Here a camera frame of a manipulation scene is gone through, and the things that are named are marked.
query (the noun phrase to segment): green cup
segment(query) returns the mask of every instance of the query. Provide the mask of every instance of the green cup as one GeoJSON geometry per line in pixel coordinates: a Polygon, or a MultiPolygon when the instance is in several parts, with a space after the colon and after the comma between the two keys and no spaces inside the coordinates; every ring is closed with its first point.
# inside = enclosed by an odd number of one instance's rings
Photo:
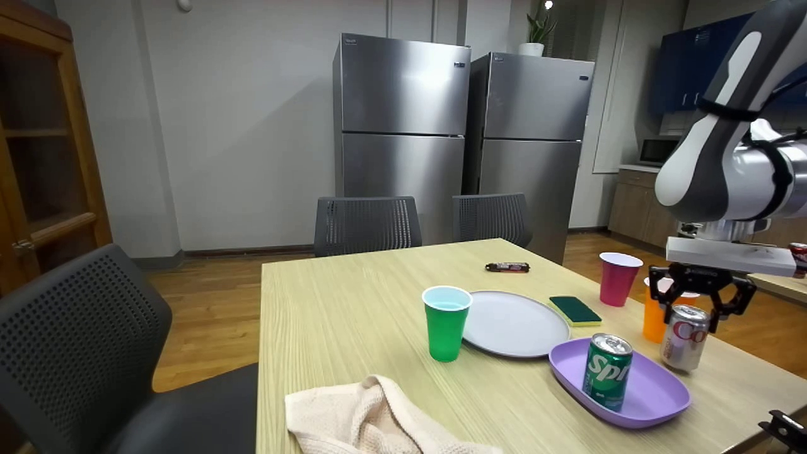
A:
{"type": "Polygon", "coordinates": [[[459,356],[463,321],[469,319],[470,292],[450,285],[425,287],[429,356],[450,363],[459,356]]]}

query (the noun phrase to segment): napkin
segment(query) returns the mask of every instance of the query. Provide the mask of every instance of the napkin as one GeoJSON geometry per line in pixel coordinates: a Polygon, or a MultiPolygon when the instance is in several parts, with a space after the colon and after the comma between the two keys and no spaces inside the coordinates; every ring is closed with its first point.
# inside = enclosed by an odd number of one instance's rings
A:
{"type": "Polygon", "coordinates": [[[459,442],[386,375],[284,395],[284,423],[304,454],[498,454],[459,442]]]}

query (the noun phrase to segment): stainless steel refrigerator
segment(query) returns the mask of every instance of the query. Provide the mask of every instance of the stainless steel refrigerator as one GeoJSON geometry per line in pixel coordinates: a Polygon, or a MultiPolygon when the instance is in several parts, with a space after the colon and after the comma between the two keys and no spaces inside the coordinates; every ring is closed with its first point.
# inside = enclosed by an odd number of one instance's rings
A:
{"type": "Polygon", "coordinates": [[[450,239],[469,47],[343,36],[333,58],[335,195],[416,200],[424,243],[450,239]]]}
{"type": "Polygon", "coordinates": [[[554,262],[569,225],[593,68],[512,52],[470,63],[463,191],[525,195],[528,249],[554,262]]]}

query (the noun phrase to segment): chair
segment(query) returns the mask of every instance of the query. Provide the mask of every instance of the chair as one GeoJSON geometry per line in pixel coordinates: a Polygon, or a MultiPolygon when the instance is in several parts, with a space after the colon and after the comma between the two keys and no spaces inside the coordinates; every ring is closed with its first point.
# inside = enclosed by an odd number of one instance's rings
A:
{"type": "Polygon", "coordinates": [[[318,203],[314,254],[417,247],[412,197],[323,197],[318,203]]]}
{"type": "Polygon", "coordinates": [[[525,195],[453,195],[453,238],[504,238],[520,247],[528,244],[525,195]]]}
{"type": "Polygon", "coordinates": [[[170,311],[115,247],[0,300],[0,407],[47,454],[255,451],[256,366],[150,392],[170,311]]]}

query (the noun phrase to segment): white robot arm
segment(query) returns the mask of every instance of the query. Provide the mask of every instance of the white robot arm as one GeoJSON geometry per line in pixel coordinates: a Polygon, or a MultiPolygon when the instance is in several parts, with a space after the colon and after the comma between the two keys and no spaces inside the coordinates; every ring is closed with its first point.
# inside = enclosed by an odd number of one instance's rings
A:
{"type": "Polygon", "coordinates": [[[745,272],[793,274],[786,247],[740,244],[772,218],[807,218],[807,142],[777,134],[758,112],[782,79],[807,63],[807,0],[772,0],[740,27],[718,73],[702,94],[699,119],[660,167],[656,200],[694,225],[685,238],[667,238],[676,285],[712,300],[711,330],[728,314],[744,314],[753,283],[745,272]],[[731,303],[718,291],[739,287],[731,303]]]}

